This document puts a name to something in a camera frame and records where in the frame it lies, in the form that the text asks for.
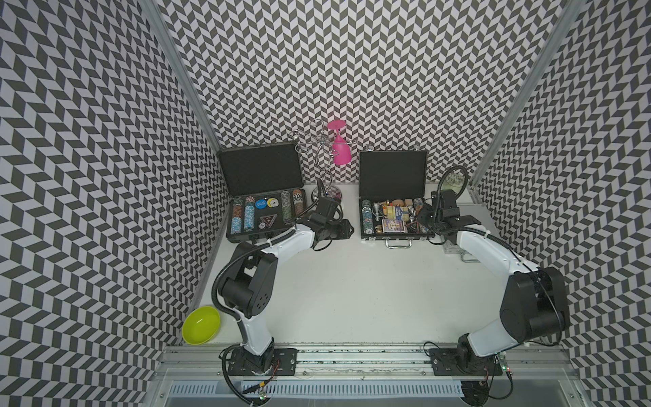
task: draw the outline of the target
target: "chevron patterned wall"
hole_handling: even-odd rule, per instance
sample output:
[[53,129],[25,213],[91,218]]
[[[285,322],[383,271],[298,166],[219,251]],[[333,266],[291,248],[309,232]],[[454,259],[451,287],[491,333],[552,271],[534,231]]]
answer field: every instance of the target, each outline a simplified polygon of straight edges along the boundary
[[216,160],[135,0],[0,14],[0,405],[137,402],[217,234]]
[[564,2],[159,0],[221,144],[344,119],[353,161],[339,182],[357,180],[364,146],[429,150],[429,179],[474,169]]
[[589,1],[481,185],[570,286],[564,344],[598,406],[651,406],[651,7]]

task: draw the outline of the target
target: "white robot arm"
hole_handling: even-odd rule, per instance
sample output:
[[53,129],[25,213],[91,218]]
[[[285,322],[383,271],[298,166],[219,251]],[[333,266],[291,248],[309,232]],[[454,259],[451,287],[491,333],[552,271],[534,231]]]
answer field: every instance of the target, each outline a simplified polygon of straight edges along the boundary
[[[273,337],[262,311],[271,298],[276,267],[321,240],[345,239],[352,234],[348,221],[334,219],[332,208],[338,202],[331,199],[319,202],[316,211],[301,217],[294,228],[273,241],[258,246],[240,243],[229,264],[215,279],[213,302],[238,321],[252,371],[265,372],[271,365]],[[500,351],[564,330],[568,308],[560,272],[523,260],[475,218],[453,216],[442,219],[447,225],[443,234],[487,267],[500,280],[504,292],[499,318],[459,338],[457,365],[472,370],[472,365]],[[426,219],[420,217],[419,221],[424,223]],[[246,268],[253,267],[256,268],[253,276],[244,273]],[[222,295],[226,307],[221,305],[217,294]]]

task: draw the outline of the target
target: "metal stand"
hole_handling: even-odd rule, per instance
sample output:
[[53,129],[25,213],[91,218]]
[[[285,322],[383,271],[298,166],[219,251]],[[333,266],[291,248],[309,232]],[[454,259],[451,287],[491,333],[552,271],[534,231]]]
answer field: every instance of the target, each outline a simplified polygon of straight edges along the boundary
[[432,361],[434,376],[485,376],[488,371],[489,376],[502,375],[502,368],[499,364],[495,365],[495,358],[485,358],[482,363],[469,365],[467,369],[459,368],[456,360],[456,349],[429,349],[427,351]]
[[[245,352],[244,348],[233,350],[230,355],[229,376],[264,376],[271,374],[271,370],[268,372],[253,370],[251,364],[247,362]],[[275,360],[280,362],[276,370],[276,376],[293,376],[296,372],[297,355],[298,350],[294,348],[274,349],[272,364]]]

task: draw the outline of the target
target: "white table surface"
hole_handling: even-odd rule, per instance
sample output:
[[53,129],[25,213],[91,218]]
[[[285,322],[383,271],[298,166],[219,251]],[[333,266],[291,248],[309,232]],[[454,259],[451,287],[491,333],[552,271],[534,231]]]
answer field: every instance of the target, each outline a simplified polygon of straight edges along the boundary
[[[264,311],[276,343],[455,343],[498,317],[503,293],[485,267],[425,241],[415,240],[411,249],[363,242],[357,185],[339,187],[355,233],[326,250],[302,251],[277,270]],[[428,185],[426,196],[434,188]],[[312,186],[305,190],[309,194]],[[470,202],[467,192],[459,199]],[[222,235],[199,305],[212,305],[215,276],[235,247]],[[234,319],[222,313],[210,343],[241,339]]]

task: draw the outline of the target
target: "yellow bowl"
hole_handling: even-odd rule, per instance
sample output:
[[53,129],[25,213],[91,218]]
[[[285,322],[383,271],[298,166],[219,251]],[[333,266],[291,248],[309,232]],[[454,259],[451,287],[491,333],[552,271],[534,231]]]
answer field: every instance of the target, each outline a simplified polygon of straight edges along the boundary
[[219,312],[207,305],[192,311],[181,328],[183,340],[190,345],[200,345],[213,339],[219,331]]

